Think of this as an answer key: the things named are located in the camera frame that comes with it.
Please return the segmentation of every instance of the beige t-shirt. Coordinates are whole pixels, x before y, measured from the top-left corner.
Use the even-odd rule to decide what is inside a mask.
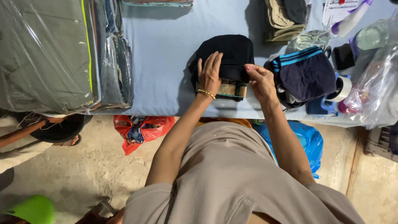
[[[257,132],[230,122],[197,127],[176,184],[133,193],[123,223],[245,224],[252,212],[282,224],[364,223],[345,195],[303,186],[275,164]]]

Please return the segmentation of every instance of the sandal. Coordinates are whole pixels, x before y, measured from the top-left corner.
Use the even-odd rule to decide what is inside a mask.
[[[77,134],[77,141],[73,145],[69,145],[69,141],[65,141],[61,146],[75,146],[79,144],[82,141],[82,136],[80,134]]]

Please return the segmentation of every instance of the paper document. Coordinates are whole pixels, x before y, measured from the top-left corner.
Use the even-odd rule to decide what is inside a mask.
[[[327,25],[330,16],[333,15],[331,23],[342,21],[349,15],[350,10],[358,7],[359,0],[345,0],[345,3],[340,5],[340,0],[326,0],[322,23]]]

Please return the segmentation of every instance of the blue plastic bag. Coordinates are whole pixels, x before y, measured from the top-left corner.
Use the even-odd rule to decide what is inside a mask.
[[[319,179],[319,175],[316,174],[316,171],[321,166],[321,158],[323,152],[322,135],[317,129],[306,124],[294,121],[288,121],[288,123],[290,128],[298,137],[302,147],[304,148],[305,153],[307,154],[313,177],[315,179]],[[253,129],[256,130],[260,134],[260,136],[267,142],[267,144],[271,148],[272,154],[276,159],[275,153],[271,145],[271,138],[269,137],[267,125],[253,125]]]

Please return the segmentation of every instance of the tape roll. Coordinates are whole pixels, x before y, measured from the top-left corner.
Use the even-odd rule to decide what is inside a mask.
[[[347,98],[352,89],[352,82],[349,78],[338,76],[336,80],[336,92],[326,97],[327,101],[340,102]]]

